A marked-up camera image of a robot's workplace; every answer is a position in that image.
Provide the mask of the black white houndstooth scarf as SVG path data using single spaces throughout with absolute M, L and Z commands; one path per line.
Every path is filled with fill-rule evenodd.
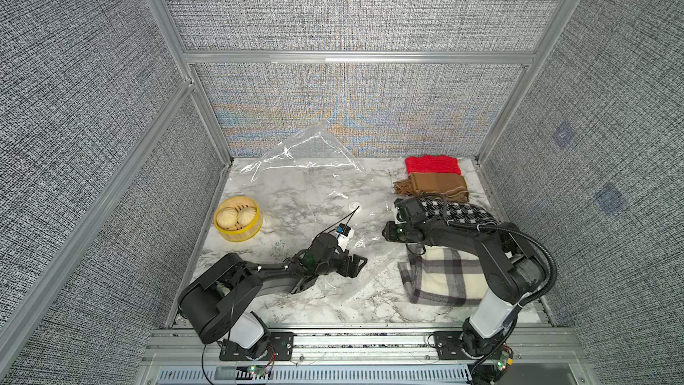
M 445 222 L 463 225 L 498 225 L 499 222 L 484 207 L 469 202 L 447 201 L 437 197 L 419 199 L 422 210 L 429 217 L 438 217 Z

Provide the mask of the grey cream plaid scarf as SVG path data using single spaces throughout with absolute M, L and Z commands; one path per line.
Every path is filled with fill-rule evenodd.
M 427 247 L 407 251 L 397 268 L 409 301 L 419 305 L 476 307 L 488 290 L 479 259 L 464 251 Z

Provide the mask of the brown striped fringed scarf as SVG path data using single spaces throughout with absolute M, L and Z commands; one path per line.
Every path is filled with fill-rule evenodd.
M 393 183 L 394 192 L 402 196 L 418 197 L 423 194 L 440 194 L 448 201 L 470 201 L 466 179 L 452 173 L 411 173 L 408 178 Z

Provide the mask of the red knitted scarf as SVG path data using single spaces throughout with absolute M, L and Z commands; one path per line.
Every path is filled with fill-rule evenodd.
M 411 156 L 406 158 L 404 163 L 408 174 L 461 174 L 459 161 L 456 158 L 445 155 Z

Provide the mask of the clear plastic vacuum bag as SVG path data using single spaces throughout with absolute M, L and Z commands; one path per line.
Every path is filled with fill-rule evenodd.
M 303 249 L 322 232 L 337 236 L 336 226 L 351 226 L 354 234 L 340 238 L 342 249 L 368 258 L 354 279 L 330 274 L 317 285 L 344 301 L 382 272 L 395 247 L 380 231 L 392 219 L 392 184 L 405 176 L 397 158 L 357 158 L 321 120 L 279 142 L 256 159 L 233 164 L 229 180 L 238 194 L 251 195 L 265 210 L 266 234 L 287 252 Z M 348 205 L 359 202 L 361 210 Z

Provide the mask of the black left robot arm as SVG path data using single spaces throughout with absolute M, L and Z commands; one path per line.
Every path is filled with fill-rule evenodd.
M 261 351 L 267 344 L 267 327 L 248 311 L 254 299 L 299 294 L 328 274 L 354 279 L 367 262 L 368 258 L 342 249 L 330 233 L 320 233 L 308 248 L 281 263 L 259 264 L 230 252 L 181 291 L 177 306 L 202 343 L 228 340 L 242 349 Z

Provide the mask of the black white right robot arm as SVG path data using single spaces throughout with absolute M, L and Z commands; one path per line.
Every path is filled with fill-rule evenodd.
M 461 329 L 464 356 L 483 361 L 500 349 L 518 313 L 547 294 L 558 279 L 557 263 L 532 236 L 497 221 L 472 203 L 424 194 L 394 201 L 395 219 L 382 231 L 388 242 L 438 247 L 477 257 L 488 289 Z

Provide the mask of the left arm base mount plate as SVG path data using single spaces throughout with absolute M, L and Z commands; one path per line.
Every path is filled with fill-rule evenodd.
M 294 337 L 295 334 L 290 332 L 267 332 L 248 348 L 244 348 L 231 340 L 221 340 L 219 342 L 221 348 L 219 360 L 222 362 L 256 361 L 257 363 L 290 361 L 294 348 Z

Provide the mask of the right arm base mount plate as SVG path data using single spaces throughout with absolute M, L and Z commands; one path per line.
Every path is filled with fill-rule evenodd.
M 435 332 L 434 347 L 440 360 L 477 360 L 477 335 L 470 331 Z

